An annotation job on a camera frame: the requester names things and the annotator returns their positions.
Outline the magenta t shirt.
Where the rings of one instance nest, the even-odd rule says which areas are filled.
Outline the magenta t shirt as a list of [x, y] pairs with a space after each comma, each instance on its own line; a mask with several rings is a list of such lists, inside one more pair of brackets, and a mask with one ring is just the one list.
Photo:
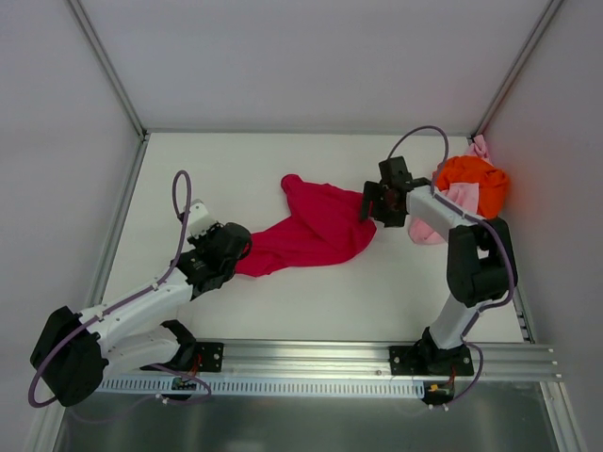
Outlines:
[[259, 278], [290, 267], [332, 266], [363, 252], [377, 228], [361, 220], [362, 194], [287, 174], [281, 189], [290, 215], [252, 234], [249, 254], [236, 273]]

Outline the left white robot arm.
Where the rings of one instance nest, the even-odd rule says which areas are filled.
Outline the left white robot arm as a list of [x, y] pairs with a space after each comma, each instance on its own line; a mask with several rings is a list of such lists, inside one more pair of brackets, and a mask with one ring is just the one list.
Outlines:
[[251, 251], [252, 235], [236, 223], [216, 223], [188, 243], [191, 250], [174, 258], [163, 276], [125, 299], [79, 313], [63, 306], [49, 315], [30, 362], [52, 402], [77, 405], [104, 381], [137, 368], [193, 367], [195, 336], [165, 315], [229, 282]]

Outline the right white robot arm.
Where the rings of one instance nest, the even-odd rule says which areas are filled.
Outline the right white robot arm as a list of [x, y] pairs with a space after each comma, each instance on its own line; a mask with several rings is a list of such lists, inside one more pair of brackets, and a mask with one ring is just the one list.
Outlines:
[[401, 157], [380, 162], [381, 179], [364, 184], [360, 218], [402, 227], [408, 216], [427, 223], [448, 245], [448, 299], [411, 346], [389, 348], [394, 376], [471, 376], [466, 336], [480, 315], [513, 298], [517, 271], [508, 224], [468, 213], [426, 178], [415, 178]]

